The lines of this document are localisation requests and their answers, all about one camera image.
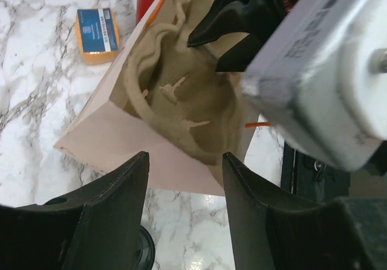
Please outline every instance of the blue label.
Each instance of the blue label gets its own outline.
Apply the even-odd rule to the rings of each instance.
[[[85,53],[119,50],[110,8],[78,9],[78,18]]]

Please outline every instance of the barcode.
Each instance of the barcode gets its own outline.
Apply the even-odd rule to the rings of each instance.
[[[105,18],[106,18],[106,19],[110,19],[110,12],[109,12],[109,10],[105,10],[105,11],[103,12],[103,14],[105,15]]]
[[[103,37],[108,37],[108,30],[106,29],[106,23],[105,23],[105,20],[103,19],[103,16],[101,16],[101,27],[102,27]]]

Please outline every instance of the fabric inside bag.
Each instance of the fabric inside bag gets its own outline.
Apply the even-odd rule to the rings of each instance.
[[[224,152],[238,150],[242,108],[238,76],[215,72],[219,50],[231,47],[240,36],[200,48],[186,45],[212,2],[173,0],[174,23],[151,25],[140,36],[112,101],[214,170],[221,169]]]

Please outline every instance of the black plastic part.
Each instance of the black plastic part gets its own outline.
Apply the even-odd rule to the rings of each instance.
[[[249,34],[219,58],[216,72],[244,72],[262,46],[254,34]]]
[[[273,0],[214,0],[191,32],[188,45],[197,47],[236,32],[253,33],[266,41],[281,19]]]
[[[387,173],[387,141],[376,150],[369,164],[376,168],[376,175],[385,175]]]
[[[349,196],[350,173],[326,166],[314,158],[293,150],[286,143],[283,160],[281,187],[284,190],[319,203]]]
[[[223,157],[236,270],[387,269],[387,201],[300,198]]]
[[[133,269],[148,171],[140,152],[45,205],[0,206],[0,269]]]
[[[140,227],[135,258],[134,270],[152,270],[156,258],[155,243],[143,226]]]
[[[217,72],[243,72],[297,0],[214,0],[208,14],[191,32],[187,45],[197,47],[229,33],[250,35],[218,61]]]

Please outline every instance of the screw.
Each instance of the screw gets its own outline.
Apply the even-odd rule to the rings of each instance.
[[[319,172],[320,169],[321,169],[321,167],[322,167],[322,163],[321,163],[320,161],[316,160],[316,161],[314,162],[314,170],[317,171],[317,172]]]
[[[384,52],[382,52],[379,70],[382,73],[387,73],[387,50],[384,50]]]
[[[374,51],[371,57],[370,69],[374,74],[387,73],[387,48]]]

